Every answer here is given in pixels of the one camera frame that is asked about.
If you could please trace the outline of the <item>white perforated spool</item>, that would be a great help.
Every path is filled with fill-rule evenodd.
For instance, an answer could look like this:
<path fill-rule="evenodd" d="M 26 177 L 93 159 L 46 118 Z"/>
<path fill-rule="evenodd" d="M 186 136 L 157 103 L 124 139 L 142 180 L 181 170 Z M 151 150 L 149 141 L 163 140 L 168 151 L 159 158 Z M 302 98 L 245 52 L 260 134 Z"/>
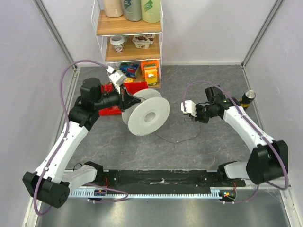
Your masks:
<path fill-rule="evenodd" d="M 149 135 L 168 119 L 170 103 L 155 89 L 143 89 L 134 94 L 140 103 L 122 112 L 122 120 L 136 136 Z"/>

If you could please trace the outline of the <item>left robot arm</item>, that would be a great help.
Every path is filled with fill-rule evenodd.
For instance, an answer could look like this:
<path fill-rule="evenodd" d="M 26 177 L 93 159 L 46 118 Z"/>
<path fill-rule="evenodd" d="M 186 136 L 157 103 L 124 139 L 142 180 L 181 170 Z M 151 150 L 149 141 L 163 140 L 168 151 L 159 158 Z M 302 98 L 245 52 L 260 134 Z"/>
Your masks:
<path fill-rule="evenodd" d="M 52 150 L 33 173 L 26 172 L 22 178 L 34 201 L 60 208 L 70 192 L 89 183 L 93 186 L 101 185 L 104 181 L 101 165 L 89 161 L 80 169 L 65 175 L 67 164 L 98 120 L 101 109 L 118 106 L 121 111 L 125 111 L 140 102 L 123 84 L 107 92 L 99 79 L 84 80 L 80 96 L 70 110 L 63 131 Z"/>

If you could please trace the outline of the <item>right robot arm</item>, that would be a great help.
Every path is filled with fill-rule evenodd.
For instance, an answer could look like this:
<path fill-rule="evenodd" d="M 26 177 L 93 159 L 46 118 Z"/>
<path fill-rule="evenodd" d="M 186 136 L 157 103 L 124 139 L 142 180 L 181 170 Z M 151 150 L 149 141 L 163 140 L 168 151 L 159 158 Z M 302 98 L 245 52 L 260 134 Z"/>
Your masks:
<path fill-rule="evenodd" d="M 242 178 L 261 184 L 287 177 L 287 144 L 267 135 L 245 112 L 255 99 L 255 92 L 246 91 L 240 101 L 226 98 L 217 87 L 209 87 L 205 93 L 208 99 L 206 105 L 191 103 L 190 111 L 194 120 L 208 123 L 209 119 L 220 117 L 238 133 L 250 151 L 250 157 L 245 162 L 234 161 L 220 165 L 222 171 L 217 174 L 218 183 L 228 186 L 235 178 Z"/>

